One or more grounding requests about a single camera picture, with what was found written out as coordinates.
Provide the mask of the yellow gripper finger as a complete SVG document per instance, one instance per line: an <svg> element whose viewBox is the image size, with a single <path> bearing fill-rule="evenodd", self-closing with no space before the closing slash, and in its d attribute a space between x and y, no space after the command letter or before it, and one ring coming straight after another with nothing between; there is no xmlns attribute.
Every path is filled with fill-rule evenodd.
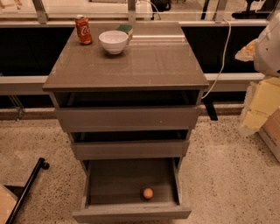
<svg viewBox="0 0 280 224"><path fill-rule="evenodd" d="M234 57L237 60L243 62L253 61L257 43L257 39L253 39L248 44L246 44L240 51L238 51Z"/></svg>
<svg viewBox="0 0 280 224"><path fill-rule="evenodd" d="M280 79L269 77L248 86L239 131L244 136L255 134L280 106Z"/></svg>

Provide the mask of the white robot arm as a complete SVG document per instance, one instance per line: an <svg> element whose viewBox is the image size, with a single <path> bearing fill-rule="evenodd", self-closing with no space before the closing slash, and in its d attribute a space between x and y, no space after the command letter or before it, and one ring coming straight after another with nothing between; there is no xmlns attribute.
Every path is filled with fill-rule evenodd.
<svg viewBox="0 0 280 224"><path fill-rule="evenodd" d="M235 58L253 61L254 69L264 75L261 81L248 86L241 112L239 131L249 136L280 106L280 14L274 16L259 37L244 46Z"/></svg>

